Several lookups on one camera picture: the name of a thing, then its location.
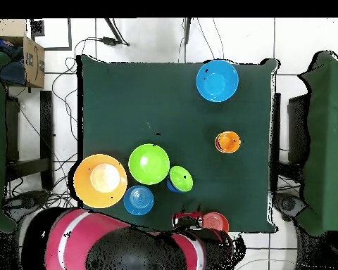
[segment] red cup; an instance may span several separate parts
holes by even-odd
[[[203,216],[203,227],[219,231],[229,232],[229,222],[224,215],[210,212]]]

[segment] cardboard box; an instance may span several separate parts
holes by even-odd
[[[23,47],[26,86],[44,88],[45,50],[26,36],[25,19],[0,19],[0,39]]]

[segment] plate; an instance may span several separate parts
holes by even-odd
[[[81,161],[74,173],[74,189],[83,203],[107,208],[125,194],[127,175],[124,167],[110,155],[91,155]]]

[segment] bowl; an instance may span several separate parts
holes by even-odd
[[[74,189],[83,203],[93,208],[116,204],[127,188],[124,167],[110,155],[86,157],[74,173]]]
[[[153,193],[145,186],[132,186],[124,195],[124,207],[133,215],[144,215],[154,205]]]
[[[141,145],[129,157],[129,171],[141,184],[161,182],[168,175],[169,169],[168,154],[155,144]]]
[[[215,138],[215,147],[222,153],[234,153],[240,143],[240,137],[233,131],[224,131]]]
[[[169,171],[169,182],[179,192],[185,193],[193,188],[193,178],[187,169],[174,166]]]
[[[196,87],[208,101],[220,103],[229,99],[237,90],[238,73],[225,60],[212,60],[204,64],[196,76]]]
[[[203,216],[203,227],[219,231],[229,232],[229,223],[224,215],[217,212],[210,212]]]

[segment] orange cup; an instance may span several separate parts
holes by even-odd
[[[233,153],[240,147],[240,137],[233,131],[224,131],[217,135],[214,144],[221,153]]]

